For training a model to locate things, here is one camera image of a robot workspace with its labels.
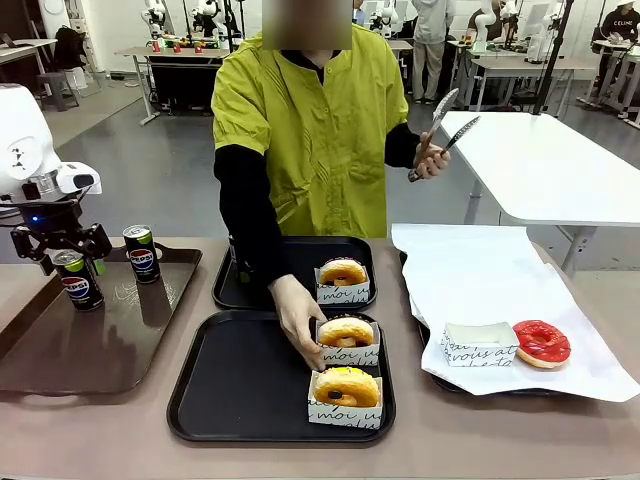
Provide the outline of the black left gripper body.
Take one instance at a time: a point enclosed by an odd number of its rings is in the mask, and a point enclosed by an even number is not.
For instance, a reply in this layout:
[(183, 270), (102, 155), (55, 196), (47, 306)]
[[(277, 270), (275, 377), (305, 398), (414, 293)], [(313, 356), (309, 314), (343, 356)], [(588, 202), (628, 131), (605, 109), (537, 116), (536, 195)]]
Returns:
[(78, 199), (26, 202), (22, 205), (22, 226), (44, 234), (49, 249), (83, 251), (79, 246), (84, 230), (79, 222), (81, 215)]

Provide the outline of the black Pepsi can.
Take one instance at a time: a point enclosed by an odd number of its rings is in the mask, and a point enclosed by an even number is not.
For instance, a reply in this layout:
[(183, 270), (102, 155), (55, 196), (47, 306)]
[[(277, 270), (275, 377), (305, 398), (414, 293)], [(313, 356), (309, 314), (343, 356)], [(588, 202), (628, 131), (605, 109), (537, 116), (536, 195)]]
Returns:
[(126, 227), (122, 234), (137, 282), (149, 284), (158, 280), (160, 267), (150, 227), (132, 225)]
[(60, 250), (53, 256), (53, 265), (71, 302), (79, 311), (91, 311), (104, 304), (89, 260), (74, 250)]

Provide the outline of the golden glazed donut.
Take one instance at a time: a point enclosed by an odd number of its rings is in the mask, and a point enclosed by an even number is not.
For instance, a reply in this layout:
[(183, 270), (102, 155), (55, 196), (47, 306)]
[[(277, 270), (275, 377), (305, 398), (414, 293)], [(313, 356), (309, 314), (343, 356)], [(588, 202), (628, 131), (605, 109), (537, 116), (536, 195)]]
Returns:
[(363, 347), (374, 342), (372, 325), (357, 317), (340, 317), (323, 323), (317, 331), (317, 341), (331, 347)]
[(326, 262), (318, 272), (318, 283), (328, 286), (354, 286), (368, 280), (365, 267), (354, 259), (339, 258)]

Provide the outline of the metal tongs brown handle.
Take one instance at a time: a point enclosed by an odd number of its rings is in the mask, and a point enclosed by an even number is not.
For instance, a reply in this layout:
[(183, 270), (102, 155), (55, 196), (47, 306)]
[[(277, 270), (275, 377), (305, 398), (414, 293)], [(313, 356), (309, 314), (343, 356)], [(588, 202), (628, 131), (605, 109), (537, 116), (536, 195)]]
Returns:
[[(448, 92), (436, 106), (433, 112), (433, 121), (430, 130), (428, 131), (426, 140), (431, 143), (436, 131), (439, 129), (442, 121), (447, 113), (453, 107), (455, 100), (459, 93), (458, 88), (452, 89)], [(480, 120), (480, 116), (476, 116), (472, 120), (464, 124), (449, 140), (448, 144), (443, 148), (443, 152), (446, 153), (450, 150), (462, 137), (464, 137)]]

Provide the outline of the person's right hand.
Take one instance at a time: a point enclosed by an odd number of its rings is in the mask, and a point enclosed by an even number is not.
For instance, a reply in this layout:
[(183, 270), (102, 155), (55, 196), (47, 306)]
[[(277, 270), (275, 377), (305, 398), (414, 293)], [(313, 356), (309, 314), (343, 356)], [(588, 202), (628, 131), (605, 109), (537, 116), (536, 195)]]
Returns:
[(310, 292), (293, 276), (284, 275), (268, 286), (280, 326), (310, 369), (323, 371), (321, 348), (311, 337), (310, 320), (326, 317)]

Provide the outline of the person's left hand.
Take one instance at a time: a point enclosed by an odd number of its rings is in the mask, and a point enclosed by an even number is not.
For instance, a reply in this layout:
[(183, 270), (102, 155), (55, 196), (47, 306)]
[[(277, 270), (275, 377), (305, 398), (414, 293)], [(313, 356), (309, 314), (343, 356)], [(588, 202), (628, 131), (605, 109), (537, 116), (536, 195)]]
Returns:
[(427, 132), (420, 135), (420, 143), (416, 147), (413, 169), (410, 171), (411, 181), (427, 180), (438, 176), (444, 171), (451, 157), (448, 152), (431, 143), (431, 136)]

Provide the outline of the grey stool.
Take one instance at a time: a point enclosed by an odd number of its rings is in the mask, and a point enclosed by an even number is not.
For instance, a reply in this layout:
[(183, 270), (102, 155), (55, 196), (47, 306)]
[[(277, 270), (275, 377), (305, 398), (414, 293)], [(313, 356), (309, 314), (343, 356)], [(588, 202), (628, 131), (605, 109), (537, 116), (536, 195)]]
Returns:
[(78, 107), (79, 102), (63, 72), (47, 72), (36, 77), (38, 83), (38, 99), (41, 106), (45, 105), (44, 94), (49, 92), (48, 102), (59, 112)]

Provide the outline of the black backpack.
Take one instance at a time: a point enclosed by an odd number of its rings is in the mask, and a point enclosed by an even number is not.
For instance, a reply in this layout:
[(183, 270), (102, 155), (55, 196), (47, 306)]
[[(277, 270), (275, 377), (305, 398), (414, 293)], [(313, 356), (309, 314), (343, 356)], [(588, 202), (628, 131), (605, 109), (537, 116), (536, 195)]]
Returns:
[(68, 26), (61, 26), (56, 32), (55, 39), (53, 68), (56, 71), (85, 67), (86, 63), (82, 60), (86, 56), (84, 33), (78, 33)]

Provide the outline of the black and white background robot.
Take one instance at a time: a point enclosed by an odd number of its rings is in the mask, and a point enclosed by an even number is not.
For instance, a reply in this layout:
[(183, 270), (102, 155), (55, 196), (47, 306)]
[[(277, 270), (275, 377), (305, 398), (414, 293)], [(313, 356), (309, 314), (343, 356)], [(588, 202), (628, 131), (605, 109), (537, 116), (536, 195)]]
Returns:
[(192, 9), (193, 29), (205, 38), (213, 38), (217, 33), (215, 18), (221, 13), (217, 0), (198, 0)]

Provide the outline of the golden donut yellow icing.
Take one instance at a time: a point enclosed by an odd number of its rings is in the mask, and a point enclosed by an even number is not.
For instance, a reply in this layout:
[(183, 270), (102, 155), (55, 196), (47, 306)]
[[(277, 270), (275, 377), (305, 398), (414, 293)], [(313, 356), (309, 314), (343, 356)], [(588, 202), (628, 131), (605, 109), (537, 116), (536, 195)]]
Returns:
[(333, 367), (319, 373), (313, 395), (321, 403), (357, 408), (375, 407), (381, 396), (376, 379), (355, 367)]

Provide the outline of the white paper sheet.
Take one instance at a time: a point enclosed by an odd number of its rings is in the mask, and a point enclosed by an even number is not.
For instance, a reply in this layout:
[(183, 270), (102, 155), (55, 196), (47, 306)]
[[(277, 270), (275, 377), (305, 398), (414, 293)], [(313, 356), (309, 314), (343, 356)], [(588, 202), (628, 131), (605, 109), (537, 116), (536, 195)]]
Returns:
[[(523, 227), (395, 224), (394, 246), (405, 253), (402, 268), (409, 297), (431, 330), (421, 367), (473, 395), (541, 388), (587, 398), (626, 402), (640, 395), (638, 383), (620, 364), (576, 303), (560, 274), (542, 261)], [(486, 301), (490, 320), (503, 313), (512, 328), (541, 320), (571, 344), (567, 362), (555, 369), (533, 367), (515, 356), (508, 367), (451, 367), (441, 349), (448, 314)]]

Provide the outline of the white table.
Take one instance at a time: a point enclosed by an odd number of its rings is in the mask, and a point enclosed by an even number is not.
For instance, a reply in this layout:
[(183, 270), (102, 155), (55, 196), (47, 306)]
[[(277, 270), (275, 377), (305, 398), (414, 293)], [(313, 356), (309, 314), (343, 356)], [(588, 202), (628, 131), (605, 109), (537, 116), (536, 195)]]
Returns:
[(568, 275), (598, 228), (640, 227), (640, 170), (550, 115), (453, 111), (441, 129), (474, 175), (465, 223), (488, 192), (520, 224), (574, 228)]

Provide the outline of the red glazed donut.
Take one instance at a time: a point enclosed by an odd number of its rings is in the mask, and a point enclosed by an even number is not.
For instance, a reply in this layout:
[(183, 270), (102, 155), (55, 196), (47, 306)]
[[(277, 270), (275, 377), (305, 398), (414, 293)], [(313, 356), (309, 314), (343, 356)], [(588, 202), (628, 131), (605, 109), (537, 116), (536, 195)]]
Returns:
[(570, 357), (568, 338), (553, 325), (541, 320), (527, 320), (515, 324), (513, 331), (519, 341), (517, 356), (533, 367), (555, 369)]

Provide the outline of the black tripod pole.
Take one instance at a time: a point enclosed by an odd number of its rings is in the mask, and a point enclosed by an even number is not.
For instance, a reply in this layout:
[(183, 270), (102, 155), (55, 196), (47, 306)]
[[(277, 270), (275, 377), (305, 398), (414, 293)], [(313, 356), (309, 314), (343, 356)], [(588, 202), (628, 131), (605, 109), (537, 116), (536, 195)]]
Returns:
[(557, 34), (552, 41), (552, 49), (549, 58), (546, 60), (544, 74), (537, 93), (536, 103), (533, 108), (534, 115), (540, 115), (546, 104), (547, 96), (550, 92), (552, 74), (557, 63), (561, 46), (564, 42), (565, 31), (569, 23), (571, 10), (575, 0), (562, 0), (558, 12), (560, 20), (558, 24)]

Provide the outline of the person in black printed sweater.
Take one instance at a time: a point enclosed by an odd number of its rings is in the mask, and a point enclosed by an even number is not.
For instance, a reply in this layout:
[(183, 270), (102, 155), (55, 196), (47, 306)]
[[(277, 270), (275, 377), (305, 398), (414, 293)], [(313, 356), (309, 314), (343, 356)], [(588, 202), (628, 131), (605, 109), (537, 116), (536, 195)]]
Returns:
[[(616, 8), (609, 12), (595, 28), (593, 40), (608, 40), (610, 43), (617, 40), (628, 40), (633, 43), (638, 40), (639, 25), (640, 13), (635, 10), (634, 0), (618, 0)], [(599, 95), (608, 71), (611, 49), (593, 43), (592, 50), (600, 54), (598, 77), (595, 84), (595, 94)]]

